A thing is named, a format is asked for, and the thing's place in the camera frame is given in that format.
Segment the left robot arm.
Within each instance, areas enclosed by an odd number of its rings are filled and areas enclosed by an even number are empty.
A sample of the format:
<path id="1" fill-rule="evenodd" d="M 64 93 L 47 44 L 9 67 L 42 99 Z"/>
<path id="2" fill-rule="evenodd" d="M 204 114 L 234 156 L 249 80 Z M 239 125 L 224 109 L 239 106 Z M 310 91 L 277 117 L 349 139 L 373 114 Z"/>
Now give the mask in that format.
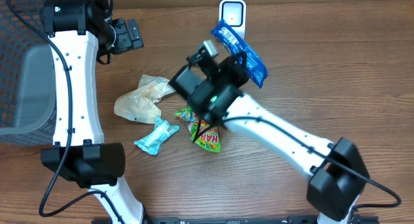
<path id="1" fill-rule="evenodd" d="M 122 144 L 107 143 L 96 97 L 96 64 L 136 47 L 123 19 L 112 19 L 113 0 L 47 0 L 40 17 L 54 58 L 56 126 L 41 162 L 55 177 L 95 196 L 110 223 L 148 223 L 124 177 Z"/>

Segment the green gummy candy bag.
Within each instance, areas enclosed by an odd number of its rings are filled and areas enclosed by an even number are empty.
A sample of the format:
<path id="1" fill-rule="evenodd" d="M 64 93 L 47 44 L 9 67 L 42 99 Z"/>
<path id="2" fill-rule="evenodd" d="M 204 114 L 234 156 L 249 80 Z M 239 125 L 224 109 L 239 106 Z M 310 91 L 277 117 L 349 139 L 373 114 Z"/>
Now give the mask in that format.
<path id="1" fill-rule="evenodd" d="M 188 130 L 191 134 L 191 140 L 197 135 L 197 129 L 199 133 L 209 128 L 210 125 L 207 124 L 204 120 L 199 122 L 198 116 L 193 112 L 190 106 L 185 107 L 179 111 L 175 112 L 175 116 L 179 117 L 181 120 L 185 121 L 187 124 Z M 201 147 L 202 149 L 214 153 L 221 152 L 221 141 L 219 139 L 219 130 L 218 127 L 212 127 L 205 133 L 203 133 L 196 141 L 195 144 Z"/>

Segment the beige snack bag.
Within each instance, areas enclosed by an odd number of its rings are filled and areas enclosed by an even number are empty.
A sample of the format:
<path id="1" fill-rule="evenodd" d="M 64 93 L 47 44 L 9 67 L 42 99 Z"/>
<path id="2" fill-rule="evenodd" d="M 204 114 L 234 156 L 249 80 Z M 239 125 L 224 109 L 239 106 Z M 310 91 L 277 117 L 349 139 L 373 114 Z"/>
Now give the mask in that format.
<path id="1" fill-rule="evenodd" d="M 173 93 L 175 90 L 167 78 L 144 74 L 135 90 L 116 100 L 114 114 L 133 122 L 154 124 L 162 114 L 156 103 Z"/>

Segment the mint green snack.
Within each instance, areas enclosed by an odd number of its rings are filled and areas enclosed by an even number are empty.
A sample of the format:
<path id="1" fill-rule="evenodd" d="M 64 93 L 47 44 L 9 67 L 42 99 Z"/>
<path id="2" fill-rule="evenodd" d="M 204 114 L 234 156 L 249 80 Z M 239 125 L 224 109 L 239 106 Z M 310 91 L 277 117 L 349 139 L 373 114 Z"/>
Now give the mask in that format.
<path id="1" fill-rule="evenodd" d="M 144 138 L 134 141 L 134 144 L 149 155 L 156 156 L 160 146 L 178 132 L 179 129 L 179 126 L 171 125 L 167 120 L 156 117 L 154 130 Z"/>

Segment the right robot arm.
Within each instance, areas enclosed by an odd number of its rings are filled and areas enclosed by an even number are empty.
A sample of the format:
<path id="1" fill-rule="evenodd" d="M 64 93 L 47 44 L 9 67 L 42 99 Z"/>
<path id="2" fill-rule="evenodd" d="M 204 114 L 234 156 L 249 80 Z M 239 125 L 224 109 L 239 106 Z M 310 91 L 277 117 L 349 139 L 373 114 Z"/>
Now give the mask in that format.
<path id="1" fill-rule="evenodd" d="M 247 55 L 217 63 L 206 51 L 188 57 L 169 82 L 197 116 L 245 135 L 286 160 L 308 182 L 307 201 L 318 223 L 348 223 L 369 174 L 356 145 L 317 137 L 277 117 L 240 87 L 248 81 Z"/>

